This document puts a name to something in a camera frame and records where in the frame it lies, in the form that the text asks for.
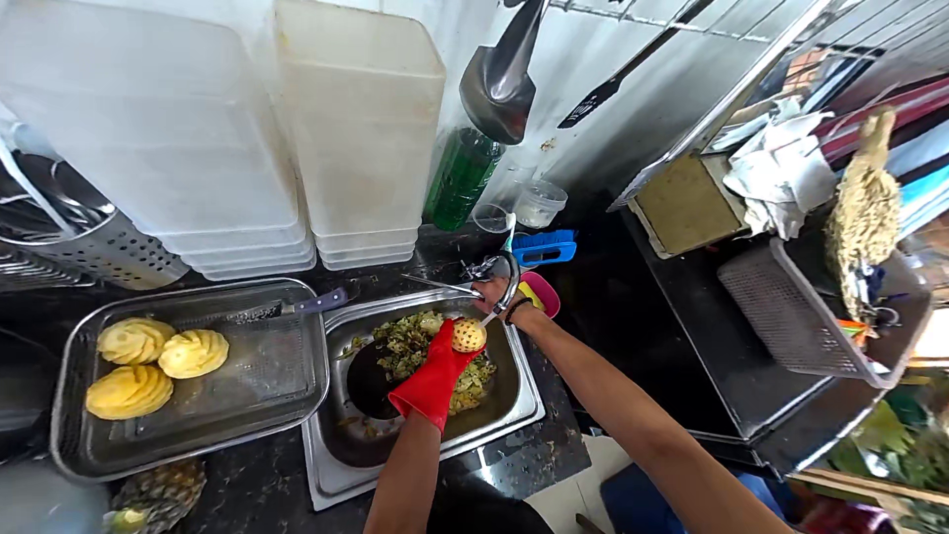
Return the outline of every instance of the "stacked plastic containers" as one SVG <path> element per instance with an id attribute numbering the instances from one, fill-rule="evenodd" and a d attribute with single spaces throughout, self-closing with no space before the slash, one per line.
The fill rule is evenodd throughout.
<path id="1" fill-rule="evenodd" d="M 445 85 L 418 22 L 277 0 L 281 106 L 327 269 L 411 259 Z"/>
<path id="2" fill-rule="evenodd" d="M 211 280 L 315 265 L 270 101 L 232 30 L 59 0 L 0 18 L 0 100 Z"/>

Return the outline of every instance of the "forearm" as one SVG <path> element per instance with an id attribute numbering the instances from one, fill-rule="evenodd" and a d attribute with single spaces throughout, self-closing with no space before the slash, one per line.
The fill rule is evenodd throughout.
<path id="1" fill-rule="evenodd" d="M 533 309 L 515 312 L 514 322 L 540 347 L 590 415 L 649 475 L 686 530 L 693 534 L 791 531 L 602 356 Z"/>
<path id="2" fill-rule="evenodd" d="M 440 444 L 438 428 L 417 411 L 409 413 L 379 475 L 363 532 L 425 532 L 435 496 Z"/>

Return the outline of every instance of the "wrist bracelet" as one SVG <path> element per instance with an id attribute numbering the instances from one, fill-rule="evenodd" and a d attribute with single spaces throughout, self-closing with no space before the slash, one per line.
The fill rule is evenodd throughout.
<path id="1" fill-rule="evenodd" d="M 507 318 L 504 319 L 504 324 L 508 326 L 513 326 L 513 323 L 511 323 L 511 317 L 514 315 L 514 311 L 517 310 L 517 307 L 520 306 L 521 304 L 524 304 L 525 302 L 530 302 L 530 298 L 525 296 L 524 298 L 518 300 L 517 302 L 514 302 L 514 305 L 511 306 L 511 308 L 508 310 L 508 316 Z"/>

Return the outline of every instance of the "purple knife handle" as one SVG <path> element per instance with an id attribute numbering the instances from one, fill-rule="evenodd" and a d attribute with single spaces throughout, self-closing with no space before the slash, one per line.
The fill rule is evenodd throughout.
<path id="1" fill-rule="evenodd" d="M 297 314 L 316 314 L 339 308 L 348 301 L 349 297 L 346 295 L 346 290 L 338 287 L 326 295 L 297 302 L 293 305 L 293 311 Z"/>

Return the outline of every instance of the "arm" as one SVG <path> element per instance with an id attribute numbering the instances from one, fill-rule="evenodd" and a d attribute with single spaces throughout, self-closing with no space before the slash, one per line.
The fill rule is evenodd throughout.
<path id="1" fill-rule="evenodd" d="M 438 427 L 417 411 L 409 413 L 379 475 L 364 533 L 425 532 L 435 497 L 440 444 Z"/>
<path id="2" fill-rule="evenodd" d="M 495 302 L 506 279 L 476 283 Z M 518 293 L 516 299 L 523 295 Z M 487 310 L 486 303 L 479 303 Z M 519 306 L 512 322 L 533 339 L 577 399 L 653 481 L 692 534 L 789 533 L 686 429 L 632 380 L 546 315 Z"/>
<path id="3" fill-rule="evenodd" d="M 455 322 L 445 319 L 428 345 L 425 363 L 389 393 L 405 424 L 379 475 L 365 533 L 425 532 L 435 498 L 448 403 L 461 372 L 483 350 L 460 353 L 452 349 L 454 332 Z"/>

